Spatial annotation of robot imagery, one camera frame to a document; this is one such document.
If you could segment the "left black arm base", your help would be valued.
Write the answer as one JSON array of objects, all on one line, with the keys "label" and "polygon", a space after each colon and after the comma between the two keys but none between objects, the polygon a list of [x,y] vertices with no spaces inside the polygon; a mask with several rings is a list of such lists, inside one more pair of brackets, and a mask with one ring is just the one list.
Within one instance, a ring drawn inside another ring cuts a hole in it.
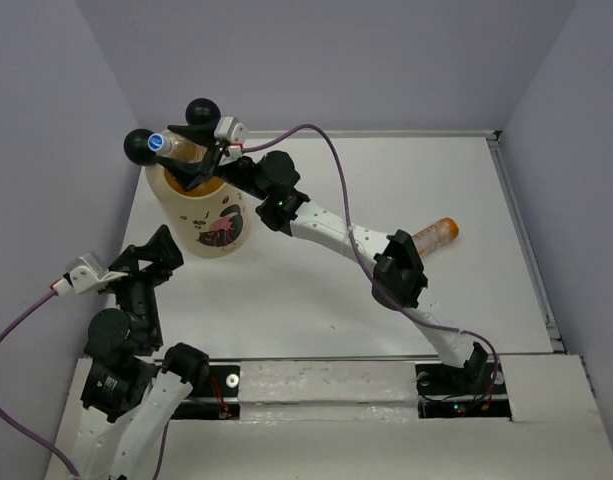
[{"label": "left black arm base", "polygon": [[173,420],[228,421],[240,417],[240,365],[212,363],[204,384],[175,410]]}]

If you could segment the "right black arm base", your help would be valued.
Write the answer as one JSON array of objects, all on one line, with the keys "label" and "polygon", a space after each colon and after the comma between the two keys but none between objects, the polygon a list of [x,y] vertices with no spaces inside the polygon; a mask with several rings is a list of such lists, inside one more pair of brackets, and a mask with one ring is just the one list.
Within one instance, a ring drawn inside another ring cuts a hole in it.
[{"label": "right black arm base", "polygon": [[482,378],[474,384],[457,378],[457,370],[441,363],[415,365],[420,419],[505,418],[511,407],[502,367],[493,374],[488,362]]}]

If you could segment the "clear bottle white cap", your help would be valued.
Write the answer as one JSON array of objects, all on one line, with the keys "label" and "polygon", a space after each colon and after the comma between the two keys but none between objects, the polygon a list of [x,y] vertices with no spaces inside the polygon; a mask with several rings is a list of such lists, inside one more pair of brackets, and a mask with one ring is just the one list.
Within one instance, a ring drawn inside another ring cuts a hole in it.
[{"label": "clear bottle white cap", "polygon": [[170,130],[152,133],[147,140],[147,146],[159,157],[183,163],[199,163],[207,153],[206,147],[197,145]]}]

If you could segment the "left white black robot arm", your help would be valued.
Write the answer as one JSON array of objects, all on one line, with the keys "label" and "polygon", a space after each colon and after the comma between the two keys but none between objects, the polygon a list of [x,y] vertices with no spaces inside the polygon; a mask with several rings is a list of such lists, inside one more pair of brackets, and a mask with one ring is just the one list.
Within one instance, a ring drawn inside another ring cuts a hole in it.
[{"label": "left white black robot arm", "polygon": [[92,363],[73,448],[77,479],[131,478],[177,407],[206,386],[209,357],[193,346],[174,345],[159,365],[146,360],[163,345],[155,289],[183,263],[169,228],[162,225],[109,266],[87,253],[67,269],[75,293],[115,299],[87,329],[84,353]]}]

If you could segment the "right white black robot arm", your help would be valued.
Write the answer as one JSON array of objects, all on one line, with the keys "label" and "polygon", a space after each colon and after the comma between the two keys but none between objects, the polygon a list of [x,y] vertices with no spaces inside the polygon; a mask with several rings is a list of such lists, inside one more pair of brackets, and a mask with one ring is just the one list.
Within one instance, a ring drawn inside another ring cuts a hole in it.
[{"label": "right white black robot arm", "polygon": [[306,240],[355,261],[371,283],[373,298],[410,320],[433,346],[448,384],[472,392],[493,380],[485,369],[497,368],[492,343],[470,330],[439,323],[419,311],[419,298],[428,286],[424,265],[412,237],[403,230],[380,233],[364,229],[345,213],[338,216],[316,204],[296,187],[300,176],[292,158],[276,145],[302,131],[321,128],[298,125],[258,146],[244,144],[242,124],[226,119],[206,125],[170,125],[149,136],[146,145],[156,163],[167,169],[185,190],[217,177],[259,199],[255,212],[271,231]]}]

